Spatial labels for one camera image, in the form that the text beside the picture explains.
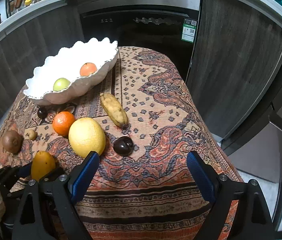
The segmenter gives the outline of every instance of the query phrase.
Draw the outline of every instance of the patterned tablecloth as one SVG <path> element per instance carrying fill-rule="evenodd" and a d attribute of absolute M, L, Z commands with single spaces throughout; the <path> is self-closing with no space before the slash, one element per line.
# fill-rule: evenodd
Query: patterned tablecloth
<path fill-rule="evenodd" d="M 68 139 L 58 136 L 52 120 L 59 111 L 75 118 L 92 117 L 103 127 L 107 145 L 100 167 L 83 199 L 76 205 L 93 239 L 192 240 L 207 216 L 203 200 L 187 167 L 186 155 L 196 150 L 205 163 L 233 180 L 241 180 L 196 110 L 176 67 L 165 55 L 137 47 L 120 47 L 120 59 L 102 83 L 64 105 L 48 106 L 48 117 L 37 117 L 38 106 L 18 94 L 4 124 L 25 137 L 21 151 L 7 153 L 0 141 L 0 166 L 25 165 L 38 150 L 51 153 L 67 173 L 82 162 Z M 116 127 L 100 105 L 100 93 L 110 92 L 122 103 L 130 124 Z M 35 129 L 35 141 L 25 136 Z M 113 151 L 123 135 L 135 143 L 129 157 Z M 20 180 L 15 188 L 24 187 Z M 237 203 L 233 202 L 220 239 L 231 227 Z"/>

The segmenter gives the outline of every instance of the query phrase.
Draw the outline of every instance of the black appliance door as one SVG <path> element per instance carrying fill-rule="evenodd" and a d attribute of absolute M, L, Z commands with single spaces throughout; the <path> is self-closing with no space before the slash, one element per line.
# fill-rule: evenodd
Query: black appliance door
<path fill-rule="evenodd" d="M 104 8 L 80 15 L 85 41 L 95 37 L 119 46 L 153 49 L 166 56 L 186 81 L 198 26 L 199 11 L 160 5 Z M 193 41 L 183 38 L 185 22 L 192 22 Z"/>

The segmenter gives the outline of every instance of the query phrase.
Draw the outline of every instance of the wood grain panel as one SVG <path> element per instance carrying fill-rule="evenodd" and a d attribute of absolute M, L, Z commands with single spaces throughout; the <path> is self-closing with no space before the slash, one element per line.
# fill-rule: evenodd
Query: wood grain panel
<path fill-rule="evenodd" d="M 187 86 L 209 130 L 224 137 L 271 77 L 282 29 L 237 0 L 203 0 Z"/>
<path fill-rule="evenodd" d="M 77 10 L 64 6 L 28 21 L 0 41 L 0 118 L 33 69 L 78 40 L 84 37 Z"/>

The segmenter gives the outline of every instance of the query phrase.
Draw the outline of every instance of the kiwi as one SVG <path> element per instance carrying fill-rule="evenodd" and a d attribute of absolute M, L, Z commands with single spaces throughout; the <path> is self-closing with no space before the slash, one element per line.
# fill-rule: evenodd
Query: kiwi
<path fill-rule="evenodd" d="M 14 130 L 7 131 L 2 136 L 3 148 L 10 153 L 18 153 L 21 148 L 22 136 Z"/>

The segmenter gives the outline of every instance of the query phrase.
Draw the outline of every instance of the white bowl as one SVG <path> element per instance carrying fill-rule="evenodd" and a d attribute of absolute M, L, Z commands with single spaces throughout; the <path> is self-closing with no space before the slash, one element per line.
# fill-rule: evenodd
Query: white bowl
<path fill-rule="evenodd" d="M 28 89 L 23 93 L 41 106 L 66 103 L 99 84 L 117 59 L 117 41 L 110 43 L 108 38 L 102 41 L 92 38 L 87 43 L 77 41 L 73 47 L 61 48 L 56 56 L 47 57 L 43 66 L 36 67 L 34 76 L 26 80 Z M 88 77 L 81 77 L 80 68 L 87 62 L 94 63 L 97 71 Z M 66 89 L 53 91 L 54 82 L 59 78 L 66 78 L 71 83 Z"/>

